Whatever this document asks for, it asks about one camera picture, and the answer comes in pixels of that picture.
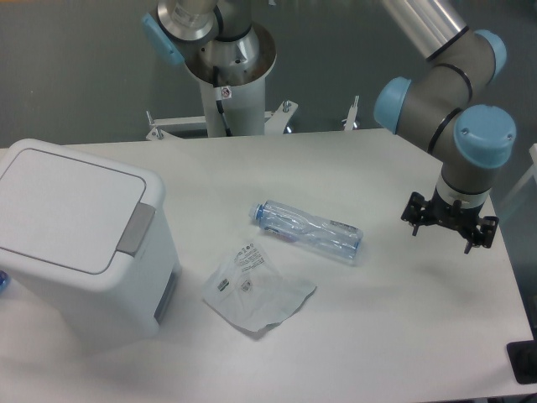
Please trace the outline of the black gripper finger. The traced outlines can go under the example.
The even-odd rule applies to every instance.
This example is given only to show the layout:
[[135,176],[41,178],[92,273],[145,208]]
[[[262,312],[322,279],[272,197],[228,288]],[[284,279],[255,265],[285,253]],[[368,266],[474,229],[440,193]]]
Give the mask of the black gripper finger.
[[419,228],[426,225],[429,219],[427,201],[419,192],[413,191],[402,213],[401,219],[412,227],[412,235],[416,236]]
[[490,249],[499,225],[499,218],[496,216],[479,217],[475,222],[467,224],[464,229],[467,245],[464,254],[469,254],[472,248],[483,247]]

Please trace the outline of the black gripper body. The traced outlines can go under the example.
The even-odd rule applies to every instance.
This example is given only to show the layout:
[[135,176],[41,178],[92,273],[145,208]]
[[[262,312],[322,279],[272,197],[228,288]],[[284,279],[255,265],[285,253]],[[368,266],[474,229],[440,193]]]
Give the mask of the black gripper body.
[[449,204],[439,196],[428,201],[421,213],[420,223],[425,226],[438,225],[451,230],[472,230],[477,226],[477,220],[482,206],[464,208],[461,201]]

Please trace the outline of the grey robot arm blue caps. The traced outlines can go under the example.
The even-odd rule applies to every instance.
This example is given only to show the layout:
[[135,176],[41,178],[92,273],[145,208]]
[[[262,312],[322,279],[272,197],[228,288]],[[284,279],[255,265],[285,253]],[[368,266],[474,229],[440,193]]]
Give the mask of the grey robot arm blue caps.
[[[431,198],[413,193],[402,218],[413,229],[437,225],[459,233],[469,249],[490,248],[498,228],[481,210],[508,161],[516,126],[503,109],[473,98],[503,69],[503,41],[474,31],[447,1],[386,1],[385,10],[430,62],[419,82],[391,80],[374,105],[389,132],[437,158]],[[292,106],[265,110],[265,79],[276,60],[272,36],[252,18],[248,1],[161,1],[142,19],[159,55],[198,81],[212,137],[276,135]]]

